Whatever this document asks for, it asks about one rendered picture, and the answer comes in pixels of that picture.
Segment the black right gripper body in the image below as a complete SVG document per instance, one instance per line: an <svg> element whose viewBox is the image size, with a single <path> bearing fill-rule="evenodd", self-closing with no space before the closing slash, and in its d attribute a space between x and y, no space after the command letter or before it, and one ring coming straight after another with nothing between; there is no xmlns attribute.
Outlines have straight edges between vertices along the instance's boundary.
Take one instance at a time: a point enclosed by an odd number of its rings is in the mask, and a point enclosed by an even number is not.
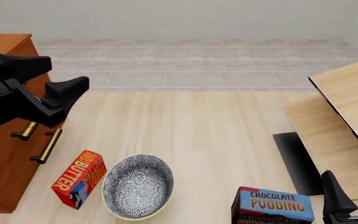
<svg viewBox="0 0 358 224"><path fill-rule="evenodd" d="M358 216L351 216L347 210L330 210L323 212L324 224L358 224Z"/></svg>

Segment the black white patterned bowl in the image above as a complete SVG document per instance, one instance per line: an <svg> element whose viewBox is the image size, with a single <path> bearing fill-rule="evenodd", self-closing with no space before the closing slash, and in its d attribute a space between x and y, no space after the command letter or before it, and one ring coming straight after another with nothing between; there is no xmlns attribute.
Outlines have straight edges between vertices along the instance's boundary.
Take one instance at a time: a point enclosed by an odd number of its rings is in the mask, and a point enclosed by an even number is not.
<svg viewBox="0 0 358 224"><path fill-rule="evenodd" d="M104 177L107 209L122 220L140 221L160 212L172 197L174 176L161 158L136 154L123 158Z"/></svg>

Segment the blue chocolate pudding box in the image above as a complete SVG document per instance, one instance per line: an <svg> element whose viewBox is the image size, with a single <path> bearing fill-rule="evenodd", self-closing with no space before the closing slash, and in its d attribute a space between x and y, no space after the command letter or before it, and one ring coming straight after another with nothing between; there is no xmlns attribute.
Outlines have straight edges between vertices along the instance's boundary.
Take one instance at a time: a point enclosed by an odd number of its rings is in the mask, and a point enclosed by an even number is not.
<svg viewBox="0 0 358 224"><path fill-rule="evenodd" d="M231 224L312 224L306 195L239 187L231 206Z"/></svg>

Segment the pale wooden cabinet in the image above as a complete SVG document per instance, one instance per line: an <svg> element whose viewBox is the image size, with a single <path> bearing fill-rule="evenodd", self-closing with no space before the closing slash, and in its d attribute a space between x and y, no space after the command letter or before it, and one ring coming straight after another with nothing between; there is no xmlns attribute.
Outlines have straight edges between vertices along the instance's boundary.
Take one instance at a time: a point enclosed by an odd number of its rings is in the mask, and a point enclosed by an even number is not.
<svg viewBox="0 0 358 224"><path fill-rule="evenodd" d="M309 77L316 96L283 105L319 171L358 200L358 62Z"/></svg>

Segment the red butter box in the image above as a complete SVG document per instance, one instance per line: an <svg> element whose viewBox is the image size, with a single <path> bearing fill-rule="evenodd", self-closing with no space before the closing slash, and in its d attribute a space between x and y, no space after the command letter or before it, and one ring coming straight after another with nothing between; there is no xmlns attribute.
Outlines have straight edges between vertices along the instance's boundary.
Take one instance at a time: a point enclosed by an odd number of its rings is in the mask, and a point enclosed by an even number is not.
<svg viewBox="0 0 358 224"><path fill-rule="evenodd" d="M100 154L83 151L51 186L58 198L78 210L106 173Z"/></svg>

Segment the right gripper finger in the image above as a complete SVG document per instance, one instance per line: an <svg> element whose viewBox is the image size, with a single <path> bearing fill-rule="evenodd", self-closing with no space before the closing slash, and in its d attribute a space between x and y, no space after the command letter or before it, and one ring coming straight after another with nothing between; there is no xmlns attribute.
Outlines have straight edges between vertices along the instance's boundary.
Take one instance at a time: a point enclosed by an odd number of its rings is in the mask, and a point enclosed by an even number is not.
<svg viewBox="0 0 358 224"><path fill-rule="evenodd" d="M324 189L323 214L350 214L358 209L330 170L322 173L321 180Z"/></svg>

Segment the brown wooden cabinet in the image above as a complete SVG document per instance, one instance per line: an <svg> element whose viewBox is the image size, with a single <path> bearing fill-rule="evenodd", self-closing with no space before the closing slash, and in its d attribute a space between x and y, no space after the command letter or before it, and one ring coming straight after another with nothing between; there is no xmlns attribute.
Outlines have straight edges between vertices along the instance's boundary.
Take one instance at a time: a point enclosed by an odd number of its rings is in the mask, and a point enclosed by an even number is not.
<svg viewBox="0 0 358 224"><path fill-rule="evenodd" d="M0 34L0 54L38 56L30 34ZM24 87L33 95L41 98L45 93L46 82L50 82L47 73L25 83Z"/></svg>

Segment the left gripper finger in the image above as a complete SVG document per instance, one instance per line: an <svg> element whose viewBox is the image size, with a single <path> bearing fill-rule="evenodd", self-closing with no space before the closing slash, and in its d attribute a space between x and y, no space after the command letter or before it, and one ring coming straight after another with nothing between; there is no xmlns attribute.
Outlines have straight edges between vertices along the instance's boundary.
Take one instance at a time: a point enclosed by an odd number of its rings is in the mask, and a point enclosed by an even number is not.
<svg viewBox="0 0 358 224"><path fill-rule="evenodd" d="M0 54L0 82L15 79L28 82L52 70L50 57L21 57Z"/></svg>
<svg viewBox="0 0 358 224"><path fill-rule="evenodd" d="M90 80L86 76L65 82L45 83L45 94L41 102L51 110L62 109L65 114L68 114L77 100L89 88Z"/></svg>

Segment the brown wooden cabinet drawer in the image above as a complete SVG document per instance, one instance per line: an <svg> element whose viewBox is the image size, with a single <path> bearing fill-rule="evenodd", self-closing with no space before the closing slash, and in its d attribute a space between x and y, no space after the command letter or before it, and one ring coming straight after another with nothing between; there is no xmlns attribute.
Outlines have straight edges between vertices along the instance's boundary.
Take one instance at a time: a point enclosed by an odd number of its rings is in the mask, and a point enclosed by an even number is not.
<svg viewBox="0 0 358 224"><path fill-rule="evenodd" d="M12 138L12 132L22 131L30 122L15 119L0 126L0 213L13 212L40 164L30 161L30 156L39 156L49 140L48 128L38 125L28 141Z"/></svg>

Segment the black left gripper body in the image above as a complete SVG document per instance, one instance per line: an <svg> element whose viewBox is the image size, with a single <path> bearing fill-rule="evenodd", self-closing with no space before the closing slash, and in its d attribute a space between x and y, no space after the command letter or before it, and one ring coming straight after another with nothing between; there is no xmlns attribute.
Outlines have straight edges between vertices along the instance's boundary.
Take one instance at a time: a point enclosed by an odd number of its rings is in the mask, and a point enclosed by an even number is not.
<svg viewBox="0 0 358 224"><path fill-rule="evenodd" d="M17 80L8 79L4 84L11 92L10 109L20 119L26 119L50 128L62 123L67 114L62 108L50 109L41 99L27 91Z"/></svg>

